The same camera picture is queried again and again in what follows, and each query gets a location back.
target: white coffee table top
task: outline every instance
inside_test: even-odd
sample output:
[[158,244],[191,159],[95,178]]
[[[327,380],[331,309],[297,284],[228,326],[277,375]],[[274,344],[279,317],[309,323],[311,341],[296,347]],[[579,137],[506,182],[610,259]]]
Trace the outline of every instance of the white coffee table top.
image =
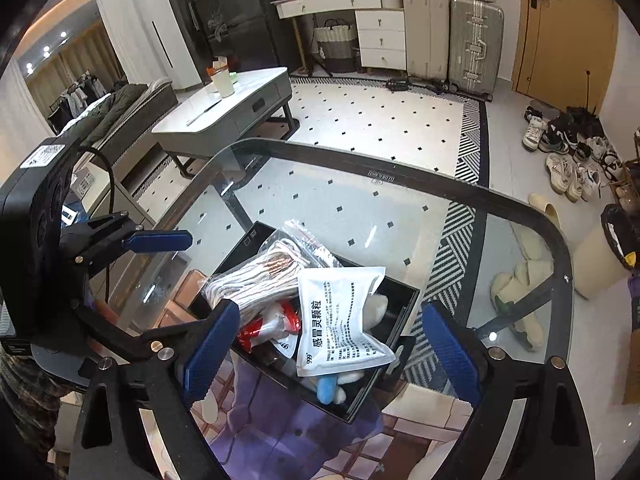
[[[154,134],[197,134],[208,129],[217,120],[224,117],[233,108],[248,99],[260,88],[268,85],[282,74],[286,74],[285,67],[263,68],[249,72],[239,72],[238,81],[234,83],[235,93],[224,99],[216,92],[213,83],[206,85],[189,97],[185,102],[172,110],[151,130]],[[187,124],[193,118],[198,117],[191,124]]]

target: aluminum suitcase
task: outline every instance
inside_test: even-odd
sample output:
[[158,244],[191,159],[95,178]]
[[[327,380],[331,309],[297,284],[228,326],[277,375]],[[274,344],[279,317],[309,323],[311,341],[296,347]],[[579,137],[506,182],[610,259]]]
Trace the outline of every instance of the aluminum suitcase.
[[447,78],[451,0],[404,0],[406,71],[422,79]]
[[498,77],[504,13],[480,0],[451,1],[449,91],[492,99]]

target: curtain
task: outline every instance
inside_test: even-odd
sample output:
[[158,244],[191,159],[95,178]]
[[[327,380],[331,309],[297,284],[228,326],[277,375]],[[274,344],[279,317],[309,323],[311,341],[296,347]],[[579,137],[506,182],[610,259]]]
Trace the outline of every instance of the curtain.
[[107,90],[123,75],[100,21],[59,47],[27,77],[27,86],[44,117],[51,114],[49,105],[87,70]]
[[13,58],[0,78],[0,182],[53,131],[44,120]]
[[167,77],[140,16],[137,0],[95,0],[111,44],[130,83]]

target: medicine packet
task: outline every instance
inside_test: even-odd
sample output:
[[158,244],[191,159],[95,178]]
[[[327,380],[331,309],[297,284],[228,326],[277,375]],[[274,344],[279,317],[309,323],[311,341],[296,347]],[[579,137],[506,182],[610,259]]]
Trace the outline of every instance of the medicine packet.
[[384,277],[385,267],[300,270],[299,377],[361,370],[395,360],[388,346],[362,329],[364,302]]

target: wooden door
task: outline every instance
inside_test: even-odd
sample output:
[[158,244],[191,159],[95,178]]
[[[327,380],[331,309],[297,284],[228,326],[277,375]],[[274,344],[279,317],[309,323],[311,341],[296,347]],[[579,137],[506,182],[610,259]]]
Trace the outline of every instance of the wooden door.
[[589,83],[597,112],[617,40],[614,0],[522,0],[513,89],[565,110],[586,104]]

